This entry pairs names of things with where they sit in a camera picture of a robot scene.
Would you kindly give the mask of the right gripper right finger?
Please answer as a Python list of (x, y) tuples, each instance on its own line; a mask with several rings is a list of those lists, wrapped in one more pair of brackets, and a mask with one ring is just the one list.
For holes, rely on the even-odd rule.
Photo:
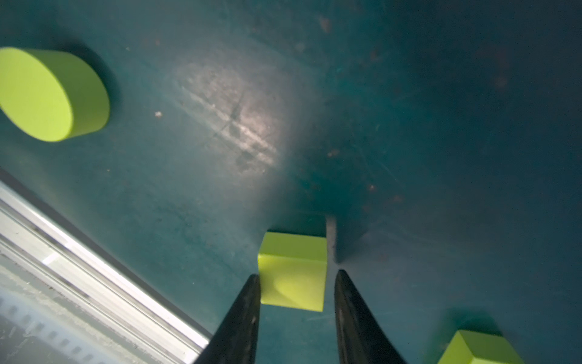
[(406, 363), (343, 269), (336, 274), (334, 304), (341, 363)]

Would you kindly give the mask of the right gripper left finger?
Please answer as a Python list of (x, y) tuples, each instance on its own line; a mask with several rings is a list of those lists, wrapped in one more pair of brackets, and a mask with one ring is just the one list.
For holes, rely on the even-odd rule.
[(260, 279), (254, 274), (249, 276), (218, 330), (194, 363), (255, 363), (260, 309)]

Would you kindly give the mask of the small green square block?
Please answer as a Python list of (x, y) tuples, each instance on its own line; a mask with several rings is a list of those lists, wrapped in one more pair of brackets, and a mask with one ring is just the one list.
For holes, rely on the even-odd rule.
[(261, 303), (322, 312), (327, 267), (326, 238), (267, 232), (258, 254)]

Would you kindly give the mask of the long green block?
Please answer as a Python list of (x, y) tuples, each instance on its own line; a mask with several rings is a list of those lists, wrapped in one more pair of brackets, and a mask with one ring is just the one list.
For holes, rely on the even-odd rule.
[(524, 364), (512, 345), (502, 336), (458, 330), (438, 364)]

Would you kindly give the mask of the green cylinder block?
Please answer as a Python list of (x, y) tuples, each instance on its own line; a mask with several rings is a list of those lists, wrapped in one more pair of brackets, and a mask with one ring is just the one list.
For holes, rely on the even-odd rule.
[(111, 104), (101, 78), (81, 58), (3, 47), (1, 111), (27, 135), (53, 143), (103, 129)]

